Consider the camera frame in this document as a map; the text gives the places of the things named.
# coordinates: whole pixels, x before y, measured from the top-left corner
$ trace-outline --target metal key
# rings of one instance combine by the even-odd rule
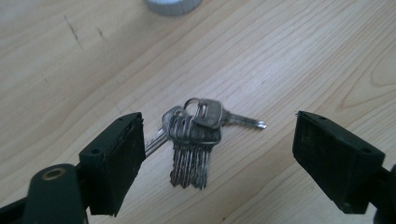
[[[193,116],[173,116],[169,137],[174,142],[174,169],[171,183],[186,188],[192,184],[206,186],[209,156],[214,145],[221,140],[220,128],[211,129],[193,122]]]
[[[193,103],[198,103],[198,109],[193,120],[208,128],[216,129],[221,124],[239,124],[263,130],[267,126],[264,121],[235,115],[226,110],[221,102],[215,100],[192,98],[184,104],[184,109]]]
[[[161,147],[168,140],[168,128],[170,120],[173,116],[187,116],[187,112],[184,110],[183,106],[177,105],[166,113],[163,114],[163,126],[157,132],[155,138],[146,144],[146,157],[151,155],[155,150]]]

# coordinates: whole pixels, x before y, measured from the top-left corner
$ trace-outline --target silver key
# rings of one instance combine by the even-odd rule
[[[171,118],[169,138],[174,142],[174,170],[171,183],[186,188],[192,184],[203,189],[206,186],[209,155],[221,140],[220,128],[211,129],[197,125],[193,116]]]
[[[235,115],[226,110],[221,102],[215,100],[192,98],[184,104],[184,109],[193,103],[198,103],[194,122],[208,128],[216,129],[221,124],[239,124],[263,130],[267,126],[264,121]]]
[[[163,114],[163,126],[157,132],[155,138],[146,144],[146,157],[151,155],[155,150],[161,147],[168,140],[168,128],[170,124],[170,119],[174,116],[187,116],[187,112],[184,110],[183,106],[177,105],[166,113]]]

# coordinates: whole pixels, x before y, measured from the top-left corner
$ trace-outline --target wooden table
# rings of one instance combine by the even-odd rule
[[[170,142],[117,217],[91,223],[372,223],[339,211],[295,161],[298,110],[332,119],[396,163],[396,3],[204,0],[165,18],[143,1],[0,2],[0,205],[140,111],[146,141],[191,97],[264,119],[225,127],[204,190],[174,188]]]

